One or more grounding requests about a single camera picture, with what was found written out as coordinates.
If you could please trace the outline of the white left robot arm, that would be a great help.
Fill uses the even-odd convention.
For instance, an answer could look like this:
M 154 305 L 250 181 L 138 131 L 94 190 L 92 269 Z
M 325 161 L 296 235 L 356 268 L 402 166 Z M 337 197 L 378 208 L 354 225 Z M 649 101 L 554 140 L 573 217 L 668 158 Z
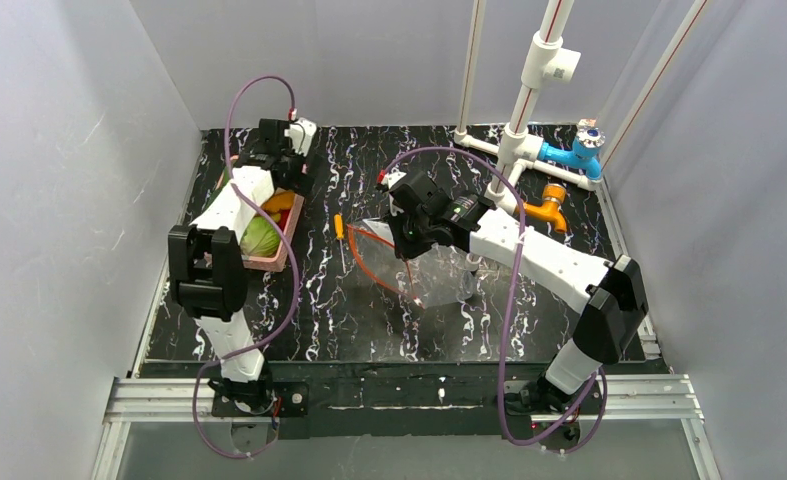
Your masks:
M 263 119 L 258 141 L 225 160 L 224 184 L 210 206 L 168 234 L 170 293 L 206 334 L 221 375 L 209 382 L 220 396 L 257 409 L 275 395 L 261 348 L 244 314 L 248 278 L 241 239 L 263 205 L 279 192 L 306 194 L 317 126 L 305 118 Z

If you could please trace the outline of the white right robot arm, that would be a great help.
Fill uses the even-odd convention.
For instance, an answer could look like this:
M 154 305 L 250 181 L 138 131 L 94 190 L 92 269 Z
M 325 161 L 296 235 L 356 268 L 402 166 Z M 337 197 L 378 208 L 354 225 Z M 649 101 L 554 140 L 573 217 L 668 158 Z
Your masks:
M 509 267 L 556 294 L 580 317 L 537 382 L 536 396 L 565 403 L 601 366 L 618 363 L 649 306 L 642 271 L 627 255 L 610 262 L 563 245 L 519 222 L 488 198 L 452 198 L 426 174 L 394 172 L 380 182 L 396 255 L 455 247 Z

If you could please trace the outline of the pink plastic basket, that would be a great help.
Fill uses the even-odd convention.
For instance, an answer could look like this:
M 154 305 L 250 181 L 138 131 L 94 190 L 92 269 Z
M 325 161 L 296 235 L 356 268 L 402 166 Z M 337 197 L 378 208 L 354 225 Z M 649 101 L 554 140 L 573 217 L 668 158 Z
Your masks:
M 313 179 L 301 155 L 227 156 L 222 186 L 191 224 L 199 249 L 218 272 L 240 268 L 281 272 L 298 214 Z

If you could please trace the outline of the clear zip top bag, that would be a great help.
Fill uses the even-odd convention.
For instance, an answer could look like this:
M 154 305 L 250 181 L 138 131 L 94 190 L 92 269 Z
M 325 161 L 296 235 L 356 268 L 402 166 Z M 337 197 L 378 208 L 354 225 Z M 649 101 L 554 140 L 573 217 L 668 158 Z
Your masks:
M 470 254 L 434 245 L 415 259 L 401 260 L 389 226 L 376 219 L 350 224 L 347 239 L 367 277 L 422 308 L 463 302 L 475 294 L 478 262 Z

